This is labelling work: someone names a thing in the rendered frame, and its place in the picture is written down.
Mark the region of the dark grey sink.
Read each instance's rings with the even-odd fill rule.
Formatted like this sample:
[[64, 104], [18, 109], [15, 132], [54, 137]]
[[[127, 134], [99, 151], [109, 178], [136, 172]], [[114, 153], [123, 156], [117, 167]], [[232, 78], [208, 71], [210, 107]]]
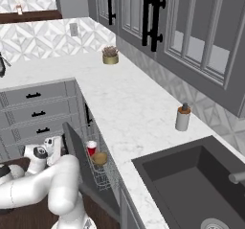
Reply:
[[221, 221], [245, 229], [245, 163], [209, 136], [133, 160], [169, 229], [201, 229]]

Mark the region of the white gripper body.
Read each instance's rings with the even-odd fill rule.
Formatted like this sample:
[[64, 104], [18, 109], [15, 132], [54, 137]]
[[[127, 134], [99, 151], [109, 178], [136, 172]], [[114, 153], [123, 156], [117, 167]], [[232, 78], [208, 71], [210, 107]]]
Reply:
[[47, 151], [49, 153], [47, 164], [49, 166], [52, 166], [61, 157], [62, 148], [63, 141], [61, 136], [54, 136], [49, 139], [47, 147]]

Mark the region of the dark grey dishwasher door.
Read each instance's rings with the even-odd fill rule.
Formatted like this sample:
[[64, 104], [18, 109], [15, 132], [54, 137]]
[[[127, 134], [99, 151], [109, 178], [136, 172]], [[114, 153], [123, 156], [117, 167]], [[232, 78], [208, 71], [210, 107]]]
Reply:
[[95, 171], [87, 156], [84, 142], [79, 135], [67, 122], [63, 123], [62, 127], [68, 152], [75, 155], [79, 161], [79, 190], [100, 205], [110, 217], [120, 220], [120, 207], [103, 167]]

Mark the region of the red cup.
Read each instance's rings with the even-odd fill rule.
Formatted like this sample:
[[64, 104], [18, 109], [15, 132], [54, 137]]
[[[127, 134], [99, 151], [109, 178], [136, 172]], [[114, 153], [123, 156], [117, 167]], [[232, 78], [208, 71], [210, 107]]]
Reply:
[[96, 152], [97, 143], [95, 141], [88, 141], [86, 147], [90, 156]]

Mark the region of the grey drawer front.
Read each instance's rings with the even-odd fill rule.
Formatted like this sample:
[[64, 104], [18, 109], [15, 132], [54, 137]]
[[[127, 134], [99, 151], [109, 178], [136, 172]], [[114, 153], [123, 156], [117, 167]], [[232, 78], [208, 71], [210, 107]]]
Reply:
[[[26, 95], [35, 94], [36, 92], [41, 93], [41, 96], [26, 99]], [[0, 92], [0, 105], [2, 107], [11, 107], [21, 103], [33, 103], [36, 101], [44, 101], [52, 98], [65, 98], [75, 95], [75, 82], [73, 80], [67, 80]]]
[[[45, 115], [32, 117], [34, 112], [44, 111]], [[0, 112], [0, 127], [6, 128], [11, 125], [26, 123], [29, 121], [41, 120], [44, 118], [73, 114], [78, 112], [77, 98], [65, 99], [62, 101], [45, 102], [26, 107], [10, 109]]]
[[[0, 130], [0, 137], [3, 140], [5, 146], [9, 146], [11, 144], [31, 139], [33, 137], [43, 136], [44, 134], [49, 134], [52, 132], [62, 130], [62, 119], [56, 119], [49, 122], [37, 123], [27, 126], [19, 126], [10, 129]], [[39, 129], [43, 129], [48, 127], [50, 131], [36, 134]]]

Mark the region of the grey tap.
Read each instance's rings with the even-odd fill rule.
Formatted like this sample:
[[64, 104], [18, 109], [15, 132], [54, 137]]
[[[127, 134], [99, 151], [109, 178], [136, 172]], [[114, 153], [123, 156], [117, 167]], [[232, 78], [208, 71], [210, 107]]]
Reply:
[[238, 184], [239, 182], [245, 180], [245, 172], [231, 173], [229, 175], [229, 180], [234, 184]]

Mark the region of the grey base cupboard door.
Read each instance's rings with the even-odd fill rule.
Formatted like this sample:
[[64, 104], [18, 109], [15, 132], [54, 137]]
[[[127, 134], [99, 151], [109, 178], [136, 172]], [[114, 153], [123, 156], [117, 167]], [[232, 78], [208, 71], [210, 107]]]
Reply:
[[93, 123], [88, 126], [86, 122], [86, 116], [85, 116], [85, 108], [84, 108], [84, 103], [86, 101], [84, 100], [84, 97], [81, 93], [80, 87], [78, 85], [78, 82], [75, 81], [76, 85], [76, 93], [77, 93], [77, 98], [78, 98], [78, 110], [79, 110], [79, 116], [80, 116], [80, 123], [81, 123], [81, 132], [82, 132], [82, 138], [84, 141], [98, 141], [98, 131], [96, 127], [96, 123], [94, 121], [93, 115], [90, 111], [91, 118], [93, 119]]

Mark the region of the white soap dispenser brown top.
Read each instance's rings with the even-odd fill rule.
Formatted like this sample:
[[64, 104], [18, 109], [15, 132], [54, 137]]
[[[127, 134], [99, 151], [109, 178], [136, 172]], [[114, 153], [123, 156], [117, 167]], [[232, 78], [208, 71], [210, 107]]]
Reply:
[[189, 126], [191, 110], [187, 103], [183, 103], [177, 110], [175, 128], [179, 131], [186, 131]]

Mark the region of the brown bowl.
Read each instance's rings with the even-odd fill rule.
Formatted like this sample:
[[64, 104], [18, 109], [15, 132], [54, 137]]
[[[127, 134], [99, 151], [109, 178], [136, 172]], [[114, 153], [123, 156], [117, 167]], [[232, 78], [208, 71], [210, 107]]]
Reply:
[[103, 166], [107, 163], [107, 153], [106, 152], [96, 152], [92, 156], [92, 161], [99, 166]]

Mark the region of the grey glass cupboard door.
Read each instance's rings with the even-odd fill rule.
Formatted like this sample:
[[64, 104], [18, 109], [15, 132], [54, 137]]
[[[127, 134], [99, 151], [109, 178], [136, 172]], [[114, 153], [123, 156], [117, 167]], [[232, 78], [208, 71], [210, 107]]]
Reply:
[[119, 36], [149, 57], [151, 37], [142, 45], [144, 0], [119, 0]]
[[108, 20], [108, 0], [98, 0], [98, 16], [99, 22], [109, 29], [111, 32], [116, 34], [118, 32], [118, 0], [113, 1], [113, 13], [116, 14], [116, 18], [113, 20], [113, 24], [109, 25]]
[[245, 0], [166, 0], [157, 61], [236, 117], [245, 116]]

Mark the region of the grey cupboard door under sink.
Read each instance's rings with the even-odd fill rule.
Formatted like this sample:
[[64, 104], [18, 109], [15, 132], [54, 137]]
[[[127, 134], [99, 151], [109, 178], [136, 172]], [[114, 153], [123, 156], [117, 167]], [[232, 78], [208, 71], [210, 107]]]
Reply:
[[121, 199], [121, 229], [144, 229], [139, 221], [137, 211], [135, 210], [128, 192], [124, 187], [120, 190]]

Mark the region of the plant in gold pot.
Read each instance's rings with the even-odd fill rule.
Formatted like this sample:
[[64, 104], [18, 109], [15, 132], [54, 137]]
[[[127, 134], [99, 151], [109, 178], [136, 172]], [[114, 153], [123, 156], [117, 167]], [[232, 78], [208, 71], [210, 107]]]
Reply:
[[119, 62], [118, 49], [115, 46], [106, 46], [102, 50], [104, 64], [117, 64]]

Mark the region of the dark brown wall shelf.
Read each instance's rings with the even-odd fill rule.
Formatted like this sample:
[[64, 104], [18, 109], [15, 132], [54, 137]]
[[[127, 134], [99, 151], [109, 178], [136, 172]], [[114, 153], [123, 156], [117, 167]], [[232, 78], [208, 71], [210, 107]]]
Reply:
[[0, 13], [0, 24], [33, 22], [61, 19], [62, 15], [58, 10], [50, 11], [24, 11], [22, 14], [17, 12]]

